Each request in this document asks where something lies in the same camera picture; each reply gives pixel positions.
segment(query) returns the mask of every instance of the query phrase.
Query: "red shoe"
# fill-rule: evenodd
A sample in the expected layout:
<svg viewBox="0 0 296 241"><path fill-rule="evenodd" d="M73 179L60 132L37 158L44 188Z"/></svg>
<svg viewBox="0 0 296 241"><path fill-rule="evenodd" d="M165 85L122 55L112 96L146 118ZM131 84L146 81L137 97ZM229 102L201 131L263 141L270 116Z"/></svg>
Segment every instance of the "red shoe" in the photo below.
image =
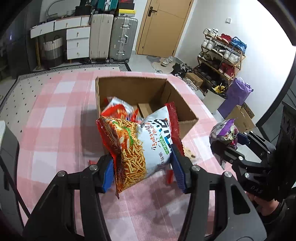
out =
<svg viewBox="0 0 296 241"><path fill-rule="evenodd" d="M226 35L226 34L221 34L221 36L217 36L216 38L227 44L229 44L232 39L229 35Z"/></svg>
<svg viewBox="0 0 296 241"><path fill-rule="evenodd" d="M227 65L227 70L225 71L224 75L230 79L234 75L234 67L226 64Z"/></svg>
<svg viewBox="0 0 296 241"><path fill-rule="evenodd" d="M227 70L228 65L226 63L222 63L220 68L219 68L219 72L221 74L224 74L224 72Z"/></svg>

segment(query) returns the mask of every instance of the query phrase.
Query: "drawer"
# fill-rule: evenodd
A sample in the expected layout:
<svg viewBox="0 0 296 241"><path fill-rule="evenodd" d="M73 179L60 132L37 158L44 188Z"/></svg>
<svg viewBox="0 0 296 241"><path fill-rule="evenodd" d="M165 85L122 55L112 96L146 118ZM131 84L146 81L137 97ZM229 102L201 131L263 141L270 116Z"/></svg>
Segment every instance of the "drawer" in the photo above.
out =
<svg viewBox="0 0 296 241"><path fill-rule="evenodd" d="M31 29L31 38L35 38L37 36L47 34L54 31L54 21L43 23Z"/></svg>
<svg viewBox="0 0 296 241"><path fill-rule="evenodd" d="M80 23L81 23L81 17L57 20L54 24L54 30L56 31L64 28L79 27Z"/></svg>
<svg viewBox="0 0 296 241"><path fill-rule="evenodd" d="M67 40L67 49L75 49L89 46L89 38Z"/></svg>
<svg viewBox="0 0 296 241"><path fill-rule="evenodd" d="M89 46L84 46L81 48L67 49L67 58L87 58L89 56Z"/></svg>
<svg viewBox="0 0 296 241"><path fill-rule="evenodd" d="M89 24L89 16L81 17L81 26L87 26Z"/></svg>
<svg viewBox="0 0 296 241"><path fill-rule="evenodd" d="M89 38L91 27L81 27L67 29L67 40L68 39L82 39Z"/></svg>

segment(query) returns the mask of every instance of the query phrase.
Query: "metal screw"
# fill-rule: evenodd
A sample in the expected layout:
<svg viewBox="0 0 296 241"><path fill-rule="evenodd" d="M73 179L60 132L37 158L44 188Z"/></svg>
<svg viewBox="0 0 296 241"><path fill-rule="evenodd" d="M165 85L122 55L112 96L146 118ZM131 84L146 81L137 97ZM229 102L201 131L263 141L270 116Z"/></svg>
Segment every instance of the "metal screw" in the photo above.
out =
<svg viewBox="0 0 296 241"><path fill-rule="evenodd" d="M95 170L98 169L98 166L97 165L90 165L89 169L92 170L92 171L95 171Z"/></svg>
<svg viewBox="0 0 296 241"><path fill-rule="evenodd" d="M224 176L225 177L232 177L232 173L231 172L224 172Z"/></svg>
<svg viewBox="0 0 296 241"><path fill-rule="evenodd" d="M191 167L191 169L194 170L194 171L196 171L196 172L198 172L198 171L200 170L200 166L198 166L198 165L193 165L193 166Z"/></svg>
<svg viewBox="0 0 296 241"><path fill-rule="evenodd" d="M59 177L63 177L63 176L66 175L66 172L65 172L65 171L59 171L59 172L57 173L57 175L58 175Z"/></svg>

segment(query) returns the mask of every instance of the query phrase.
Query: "light switch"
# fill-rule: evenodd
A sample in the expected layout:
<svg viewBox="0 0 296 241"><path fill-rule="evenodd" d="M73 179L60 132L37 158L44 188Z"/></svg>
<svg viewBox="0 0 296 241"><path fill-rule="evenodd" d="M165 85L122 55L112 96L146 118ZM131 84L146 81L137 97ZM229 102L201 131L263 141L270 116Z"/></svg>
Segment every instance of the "light switch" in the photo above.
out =
<svg viewBox="0 0 296 241"><path fill-rule="evenodd" d="M226 19L226 23L231 23L231 21L232 21L232 18L227 18Z"/></svg>

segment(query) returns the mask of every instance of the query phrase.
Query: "open cardboard box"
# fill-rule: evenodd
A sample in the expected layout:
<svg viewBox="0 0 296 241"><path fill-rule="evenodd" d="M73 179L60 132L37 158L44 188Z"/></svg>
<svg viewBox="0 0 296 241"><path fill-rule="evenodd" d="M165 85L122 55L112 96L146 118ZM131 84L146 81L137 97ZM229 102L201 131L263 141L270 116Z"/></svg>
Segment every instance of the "open cardboard box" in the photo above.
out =
<svg viewBox="0 0 296 241"><path fill-rule="evenodd" d="M240 105L234 107L234 109L226 117L226 120L227 119L235 119L234 124L240 133L249 132L255 127L246 110Z"/></svg>
<svg viewBox="0 0 296 241"><path fill-rule="evenodd" d="M165 103L174 102L181 139L198 121L198 117L167 79L153 77L97 77L96 109L98 117L104 109L104 99L110 96L116 96L132 106L137 106L144 118L163 107Z"/></svg>

